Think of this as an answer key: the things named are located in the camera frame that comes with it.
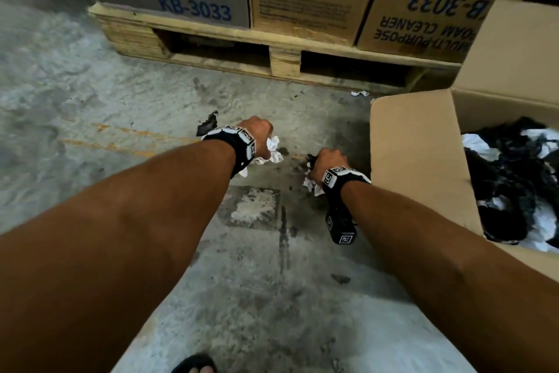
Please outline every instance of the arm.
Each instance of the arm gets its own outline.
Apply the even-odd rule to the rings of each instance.
[[[337,166],[347,159],[323,150],[313,178]],[[559,284],[397,193],[348,182],[342,200],[418,307],[479,372],[559,371]]]
[[[272,126],[240,126],[269,158]],[[185,272],[235,164],[199,142],[111,176],[0,235],[0,364],[109,372]]]

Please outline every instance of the black wrist strap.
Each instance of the black wrist strap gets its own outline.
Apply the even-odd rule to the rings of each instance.
[[[350,181],[371,183],[363,173],[341,166],[327,170],[322,178],[322,189],[328,199],[326,225],[332,241],[337,244],[353,243],[357,235],[352,215],[341,195],[342,187]]]
[[[256,141],[245,128],[225,126],[214,129],[202,138],[203,141],[210,139],[226,142],[235,150],[235,166],[231,178],[248,166],[256,154]]]

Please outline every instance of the fist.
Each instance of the fist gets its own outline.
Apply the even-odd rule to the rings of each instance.
[[[256,141],[255,157],[269,159],[272,156],[268,150],[267,144],[268,138],[272,136],[272,132],[274,131],[272,123],[253,115],[250,119],[243,120],[237,126],[244,127],[254,137]]]
[[[321,185],[326,170],[339,166],[349,168],[348,158],[343,156],[339,150],[323,148],[318,153],[318,158],[316,159],[314,168],[309,173],[309,177]]]

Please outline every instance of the warehouse floor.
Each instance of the warehouse floor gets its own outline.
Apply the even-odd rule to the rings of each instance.
[[[92,2],[0,0],[2,231],[193,142],[213,110],[219,124],[269,119],[289,153],[231,182],[115,372],[169,372],[197,351],[229,373],[473,371],[364,239],[332,244],[325,201],[301,186],[305,154],[324,146],[367,171],[371,97],[121,57]]]

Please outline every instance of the black sandal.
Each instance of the black sandal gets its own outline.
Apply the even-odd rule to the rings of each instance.
[[[211,367],[215,373],[217,368],[213,359],[207,354],[194,354],[185,358],[171,373],[190,373],[192,369],[202,370],[204,367]]]

